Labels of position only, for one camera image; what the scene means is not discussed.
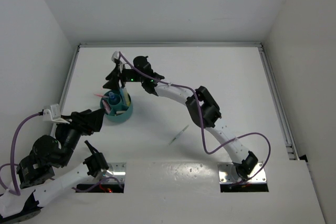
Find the yellow highlighter marker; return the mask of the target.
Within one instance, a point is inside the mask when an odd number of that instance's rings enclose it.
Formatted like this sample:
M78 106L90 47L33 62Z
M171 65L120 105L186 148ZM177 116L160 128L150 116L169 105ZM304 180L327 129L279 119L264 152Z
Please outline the yellow highlighter marker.
M127 98L124 97L124 102L125 102L126 106L130 106L131 100L130 100L129 94L128 94Z

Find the teal round organizer container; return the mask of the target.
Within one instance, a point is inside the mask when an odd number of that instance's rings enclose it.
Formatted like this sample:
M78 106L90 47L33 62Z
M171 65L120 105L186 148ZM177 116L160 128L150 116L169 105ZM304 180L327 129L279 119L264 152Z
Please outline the teal round organizer container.
M106 118L113 123L127 121L133 113L133 103L126 88L109 90L101 96L100 107Z

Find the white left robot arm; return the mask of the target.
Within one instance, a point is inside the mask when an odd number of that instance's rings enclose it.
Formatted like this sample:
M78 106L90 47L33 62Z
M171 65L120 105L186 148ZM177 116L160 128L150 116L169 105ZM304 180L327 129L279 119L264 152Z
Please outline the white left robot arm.
M71 172L53 179L54 168L68 165L80 138L101 130L104 114L104 109L88 109L61 115L58 105L54 104L19 124L10 149L12 183L1 194L1 223L17 223L33 218L65 190L75 187L89 176L96 178L109 168L104 155L85 141L90 156ZM28 120L38 116L45 122L56 124L55 135L38 138L28 156L16 164L14 157L18 134Z

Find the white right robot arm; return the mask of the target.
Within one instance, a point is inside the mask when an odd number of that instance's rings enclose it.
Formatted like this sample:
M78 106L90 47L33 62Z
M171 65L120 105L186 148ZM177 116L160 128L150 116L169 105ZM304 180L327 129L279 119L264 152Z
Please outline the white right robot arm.
M129 62L121 52L114 52L111 60L115 68L106 77L105 89L125 89L128 82L139 82L149 94L171 99L186 106L195 125L202 132L209 132L220 143L231 158L237 175L241 180L248 176L258 163L256 155L245 147L222 120L220 107L210 92L200 86L192 89L180 84L168 82L164 76L152 69L146 56L137 56Z

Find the blue glue stick tube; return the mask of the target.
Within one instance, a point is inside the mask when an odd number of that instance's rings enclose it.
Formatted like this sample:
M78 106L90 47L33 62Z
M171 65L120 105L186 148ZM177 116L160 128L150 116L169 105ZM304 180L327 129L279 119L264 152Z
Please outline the blue glue stick tube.
M115 106L115 105L119 104L120 101L121 101L120 96L118 94L113 93L113 92L109 92L108 96L109 96L108 97L108 104L110 106Z

